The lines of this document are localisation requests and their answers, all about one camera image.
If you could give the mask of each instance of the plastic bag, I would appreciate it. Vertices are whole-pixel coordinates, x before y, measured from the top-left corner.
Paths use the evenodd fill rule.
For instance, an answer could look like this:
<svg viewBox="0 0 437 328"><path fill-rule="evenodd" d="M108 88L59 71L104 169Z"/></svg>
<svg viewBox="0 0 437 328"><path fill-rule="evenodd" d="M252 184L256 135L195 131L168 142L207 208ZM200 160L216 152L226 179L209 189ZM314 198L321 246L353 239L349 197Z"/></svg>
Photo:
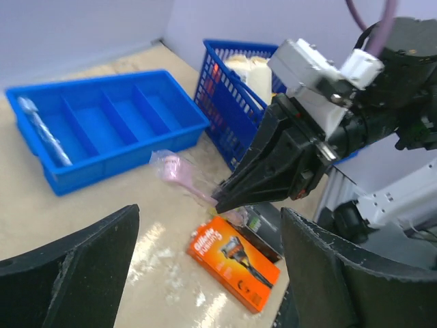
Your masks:
<svg viewBox="0 0 437 328"><path fill-rule="evenodd" d="M217 201L211 197L219 186L214 184L199 168L190 161L170 150L159 150L152 153L150 164L156 168L158 177L189 191L197 199L206 203L210 213L216 215ZM236 208L220 214L235 226L244 226L248 215L244 208Z"/></svg>

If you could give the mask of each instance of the white wall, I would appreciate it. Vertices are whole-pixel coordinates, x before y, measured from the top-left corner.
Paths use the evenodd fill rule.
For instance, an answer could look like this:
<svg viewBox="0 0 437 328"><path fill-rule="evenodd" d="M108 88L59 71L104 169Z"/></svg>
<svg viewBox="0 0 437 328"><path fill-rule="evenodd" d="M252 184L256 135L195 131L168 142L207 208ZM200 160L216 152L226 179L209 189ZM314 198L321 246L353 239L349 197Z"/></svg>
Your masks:
<svg viewBox="0 0 437 328"><path fill-rule="evenodd" d="M397 135L391 135L361 150L357 157L342 162L337 168L368 193L424 166L437 157L437 150L396 150Z"/></svg>
<svg viewBox="0 0 437 328"><path fill-rule="evenodd" d="M378 4L364 6L363 14L371 15L372 7ZM199 70L204 38L274 44L304 38L340 63L359 34L344 1L175 0L164 41Z"/></svg>
<svg viewBox="0 0 437 328"><path fill-rule="evenodd" d="M173 0L0 3L0 88L65 74L161 38Z"/></svg>

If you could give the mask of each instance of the gillette razor box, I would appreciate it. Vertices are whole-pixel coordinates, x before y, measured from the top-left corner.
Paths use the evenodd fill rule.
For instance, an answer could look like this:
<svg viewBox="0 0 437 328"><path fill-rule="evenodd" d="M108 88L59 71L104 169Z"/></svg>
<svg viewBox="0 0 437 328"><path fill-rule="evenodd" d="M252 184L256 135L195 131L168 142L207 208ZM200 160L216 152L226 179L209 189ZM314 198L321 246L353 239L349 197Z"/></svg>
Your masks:
<svg viewBox="0 0 437 328"><path fill-rule="evenodd" d="M252 313L262 311L280 273L221 217L197 229L187 253Z"/></svg>
<svg viewBox="0 0 437 328"><path fill-rule="evenodd" d="M249 217L247 224L235 229L272 263L278 262L283 257L281 212L271 203L244 208Z"/></svg>

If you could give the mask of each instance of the orange box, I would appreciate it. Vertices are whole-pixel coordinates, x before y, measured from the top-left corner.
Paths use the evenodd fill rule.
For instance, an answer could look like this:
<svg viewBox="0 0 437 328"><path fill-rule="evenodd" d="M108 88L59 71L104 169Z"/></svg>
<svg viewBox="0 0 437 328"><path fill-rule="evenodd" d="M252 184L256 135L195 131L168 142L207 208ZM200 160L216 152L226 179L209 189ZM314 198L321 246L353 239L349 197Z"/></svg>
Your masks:
<svg viewBox="0 0 437 328"><path fill-rule="evenodd" d="M280 273L221 217L197 229L187 253L252 313L262 311Z"/></svg>

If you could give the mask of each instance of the tray divider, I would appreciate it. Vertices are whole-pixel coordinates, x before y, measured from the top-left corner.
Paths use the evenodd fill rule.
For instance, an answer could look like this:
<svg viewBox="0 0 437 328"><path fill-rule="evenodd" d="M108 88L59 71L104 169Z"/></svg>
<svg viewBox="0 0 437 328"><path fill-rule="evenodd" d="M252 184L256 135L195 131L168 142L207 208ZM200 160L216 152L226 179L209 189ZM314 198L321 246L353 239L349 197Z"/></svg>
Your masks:
<svg viewBox="0 0 437 328"><path fill-rule="evenodd" d="M99 151L97 151L97 148L92 143L91 139L88 137L88 134L86 131L82 128L81 124L77 120L76 115L74 114L73 110L71 109L70 104L68 101L62 97L62 112L64 116L67 119L67 122L72 127L72 130L74 131L75 135L77 136L77 139L80 141L82 146L84 147L85 151L88 153L90 157L98 156L100 155Z"/></svg>
<svg viewBox="0 0 437 328"><path fill-rule="evenodd" d="M129 129L123 117L118 112L117 108L107 95L105 91L102 90L102 109L114 129L117 131L119 136L123 139L125 144L135 144L138 142L137 137Z"/></svg>
<svg viewBox="0 0 437 328"><path fill-rule="evenodd" d="M150 101L137 85L134 86L134 90L132 91L132 98L141 115L150 123L150 126L157 135L169 133L171 131L169 126L161 118L152 104L150 104Z"/></svg>

